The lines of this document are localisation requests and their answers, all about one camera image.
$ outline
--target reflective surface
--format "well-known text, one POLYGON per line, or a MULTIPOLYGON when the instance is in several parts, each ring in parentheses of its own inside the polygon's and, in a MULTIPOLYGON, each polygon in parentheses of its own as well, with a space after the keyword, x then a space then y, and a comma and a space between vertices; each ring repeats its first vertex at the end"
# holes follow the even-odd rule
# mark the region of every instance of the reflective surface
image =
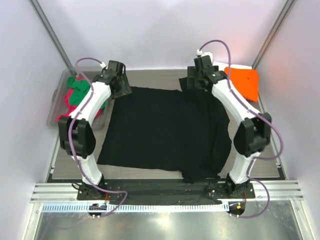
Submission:
MULTIPOLYGON (((244 214, 256 214, 265 204, 248 202, 244 214)), ((94 220, 83 213, 42 213, 35 239, 302 240, 302 236, 291 202, 272 201, 267 212, 253 219, 236 219, 226 212, 119 213, 94 220)))

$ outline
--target green cloth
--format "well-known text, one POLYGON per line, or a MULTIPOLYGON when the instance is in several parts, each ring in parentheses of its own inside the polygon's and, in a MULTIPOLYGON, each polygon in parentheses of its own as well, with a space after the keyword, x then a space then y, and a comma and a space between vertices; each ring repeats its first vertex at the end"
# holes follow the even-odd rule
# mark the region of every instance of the green cloth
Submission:
MULTIPOLYGON (((71 106, 78 106, 81 101, 85 98, 87 93, 89 92, 90 85, 84 80, 76 80, 74 76, 71 76, 66 81, 68 89, 73 89, 72 94, 70 95, 68 102, 71 106)), ((106 103, 104 102, 101 109, 104 109, 106 103)))

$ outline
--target black cloth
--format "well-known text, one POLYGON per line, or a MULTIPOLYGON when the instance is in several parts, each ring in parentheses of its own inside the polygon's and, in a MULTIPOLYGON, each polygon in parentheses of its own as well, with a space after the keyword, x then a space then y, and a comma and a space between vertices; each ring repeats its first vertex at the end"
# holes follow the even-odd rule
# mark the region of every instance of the black cloth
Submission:
POLYGON ((131 89, 114 101, 97 163, 181 171, 188 183, 219 178, 231 150, 222 103, 199 89, 131 89))

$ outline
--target metal pole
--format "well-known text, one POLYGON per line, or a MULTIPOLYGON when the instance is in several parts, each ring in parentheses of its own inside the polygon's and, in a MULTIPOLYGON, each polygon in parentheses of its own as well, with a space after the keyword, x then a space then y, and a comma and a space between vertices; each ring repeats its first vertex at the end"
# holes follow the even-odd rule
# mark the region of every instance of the metal pole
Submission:
POLYGON ((71 64, 64 48, 62 47, 54 29, 52 28, 49 20, 47 19, 47 16, 45 15, 42 7, 40 6, 38 0, 29 0, 30 4, 32 5, 35 13, 37 14, 37 16, 39 17, 40 21, 42 22, 46 32, 48 33, 49 37, 51 38, 55 48, 57 49, 57 51, 59 52, 62 60, 64 61, 65 65, 67 66, 67 68, 70 70, 72 75, 76 75, 76 71, 73 67, 73 65, 71 64))
POLYGON ((264 40, 264 43, 263 43, 262 47, 260 48, 260 51, 252 64, 253 69, 256 69, 258 67, 260 61, 264 57, 266 51, 268 50, 269 46, 271 45, 272 41, 274 40, 275 36, 277 35, 280 27, 282 26, 282 23, 286 19, 288 13, 290 12, 292 7, 294 6, 295 2, 296 2, 296 0, 287 0, 285 2, 285 4, 283 5, 283 8, 281 9, 278 17, 276 18, 268 36, 264 40))

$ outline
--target cable connector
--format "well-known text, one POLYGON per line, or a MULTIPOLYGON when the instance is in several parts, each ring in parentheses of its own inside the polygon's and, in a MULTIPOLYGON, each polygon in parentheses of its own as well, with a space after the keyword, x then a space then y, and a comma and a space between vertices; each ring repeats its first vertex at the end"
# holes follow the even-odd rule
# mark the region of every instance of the cable connector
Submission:
POLYGON ((101 68, 105 68, 107 65, 104 63, 104 62, 102 62, 101 64, 100 64, 100 66, 101 66, 101 68))
POLYGON ((196 55, 197 55, 198 57, 202 56, 202 54, 203 54, 203 52, 202 52, 201 50, 198 49, 198 50, 196 51, 196 55))

